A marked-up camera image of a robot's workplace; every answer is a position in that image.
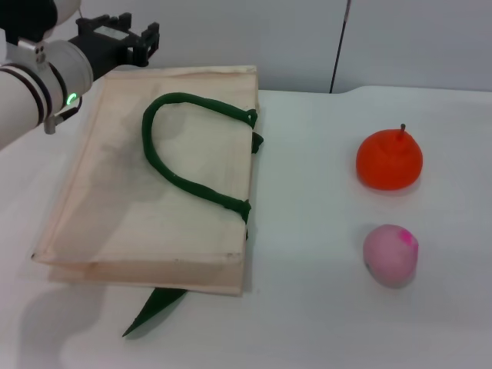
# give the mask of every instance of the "white wall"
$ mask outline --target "white wall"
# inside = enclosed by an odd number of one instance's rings
[[[492,91],[492,1],[353,0],[334,92],[362,85]]]
[[[257,65],[260,87],[329,91],[345,0],[82,0],[86,18],[133,14],[161,25],[151,67]],[[73,22],[55,36],[76,35]]]

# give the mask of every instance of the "white table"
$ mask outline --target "white table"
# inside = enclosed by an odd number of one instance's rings
[[[29,260],[83,116],[0,152],[2,369],[490,366],[492,93],[262,91],[260,103],[244,296],[190,293],[129,339],[150,288],[48,283]],[[358,145],[401,123],[424,153],[420,183],[364,188]],[[421,243],[402,290],[361,260],[364,236],[384,223]]]

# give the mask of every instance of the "toy fruit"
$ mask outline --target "toy fruit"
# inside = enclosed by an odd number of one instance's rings
[[[364,240],[367,269],[387,287],[403,287],[411,281],[417,267],[417,256],[417,239],[397,225],[381,225]]]
[[[424,158],[417,142],[401,129],[387,129],[367,137],[357,152],[357,174],[367,186],[399,190],[414,183]]]

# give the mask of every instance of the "pink ball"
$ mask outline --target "pink ball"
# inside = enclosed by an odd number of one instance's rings
[[[387,287],[403,287],[411,281],[417,267],[417,255],[417,239],[397,225],[381,225],[364,240],[367,269]]]

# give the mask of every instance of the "orange fruit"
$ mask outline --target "orange fruit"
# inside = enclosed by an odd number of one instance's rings
[[[357,152],[360,180],[377,190],[399,190],[421,175],[424,157],[415,140],[401,129],[387,129],[367,137]]]

